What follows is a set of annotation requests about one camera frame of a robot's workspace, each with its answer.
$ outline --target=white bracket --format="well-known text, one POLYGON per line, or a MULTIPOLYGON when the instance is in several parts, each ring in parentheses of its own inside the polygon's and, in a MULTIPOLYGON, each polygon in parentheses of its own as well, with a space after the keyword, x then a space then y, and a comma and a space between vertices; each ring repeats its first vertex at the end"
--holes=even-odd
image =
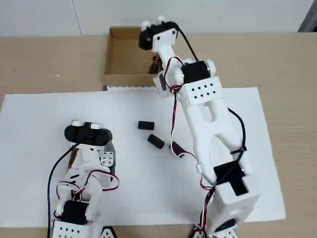
POLYGON ((211 236, 212 238, 238 238, 233 230, 225 230, 217 232, 211 236))
POLYGON ((180 97, 190 106, 206 103, 224 96, 218 77, 186 83, 182 86, 179 93, 180 97))
POLYGON ((114 163, 113 152, 104 151, 104 154, 100 158, 100 163, 102 166, 111 167, 114 163))
POLYGON ((68 222, 55 221, 52 238, 89 238, 89 225, 76 225, 68 222))

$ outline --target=small black cylinder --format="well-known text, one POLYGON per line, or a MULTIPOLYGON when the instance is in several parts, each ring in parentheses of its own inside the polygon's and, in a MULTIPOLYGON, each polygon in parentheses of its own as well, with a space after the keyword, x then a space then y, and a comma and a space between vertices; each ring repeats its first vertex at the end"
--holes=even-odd
POLYGON ((179 144, 173 141, 173 151, 178 156, 180 153, 183 153, 185 150, 179 144))
POLYGON ((148 142, 150 142, 152 145, 154 145, 156 148, 161 149, 163 148, 165 142, 162 141, 160 138, 158 138, 157 136, 151 134, 148 137, 148 142))
POLYGON ((154 130, 154 122, 153 121, 142 121, 142 120, 140 120, 139 123, 138 123, 138 129, 154 130))

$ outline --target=white wall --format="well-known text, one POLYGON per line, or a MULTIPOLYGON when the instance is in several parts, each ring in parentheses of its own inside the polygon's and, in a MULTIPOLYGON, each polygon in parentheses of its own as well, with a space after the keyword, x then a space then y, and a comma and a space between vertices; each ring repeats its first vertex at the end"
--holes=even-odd
MULTIPOLYGON (((187 32, 296 32, 313 0, 73 0, 83 34, 158 15, 187 32)), ((72 0, 0 0, 0 36, 80 35, 72 0)))

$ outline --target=black clamp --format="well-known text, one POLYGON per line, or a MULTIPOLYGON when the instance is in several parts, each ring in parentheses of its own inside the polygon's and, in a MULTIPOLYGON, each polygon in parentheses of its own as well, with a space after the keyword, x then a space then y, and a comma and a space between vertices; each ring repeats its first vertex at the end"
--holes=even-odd
POLYGON ((243 152, 245 152, 247 150, 248 150, 247 147, 245 145, 243 145, 240 149, 231 151, 230 155, 233 155, 233 154, 236 154, 236 153, 243 153, 243 152))

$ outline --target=red and white wire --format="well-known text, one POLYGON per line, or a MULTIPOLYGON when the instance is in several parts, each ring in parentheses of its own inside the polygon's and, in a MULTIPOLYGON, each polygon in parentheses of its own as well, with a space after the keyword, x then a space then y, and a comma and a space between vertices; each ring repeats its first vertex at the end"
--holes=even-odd
POLYGON ((119 180, 119 178, 116 175, 113 175, 113 174, 111 174, 111 173, 109 173, 107 171, 104 171, 104 170, 92 170, 92 171, 89 172, 89 174, 88 174, 88 176, 86 178, 84 186, 81 187, 76 193, 80 193, 81 194, 85 190, 85 188, 88 185, 89 178, 90 178, 90 176, 93 176, 93 173, 102 173, 102 174, 107 175, 107 176, 109 176, 109 177, 111 177, 111 178, 113 178, 113 179, 115 179, 117 181, 117 184, 114 187, 103 188, 103 192, 113 191, 113 190, 115 190, 115 189, 117 189, 119 187, 120 180, 119 180))
POLYGON ((77 192, 80 190, 79 186, 71 183, 71 182, 68 182, 68 181, 59 181, 56 185, 56 195, 58 197, 58 199, 60 199, 60 196, 59 196, 59 193, 58 193, 58 187, 61 185, 61 184, 65 184, 66 186, 70 186, 70 187, 73 187, 74 189, 74 193, 77 194, 77 192))

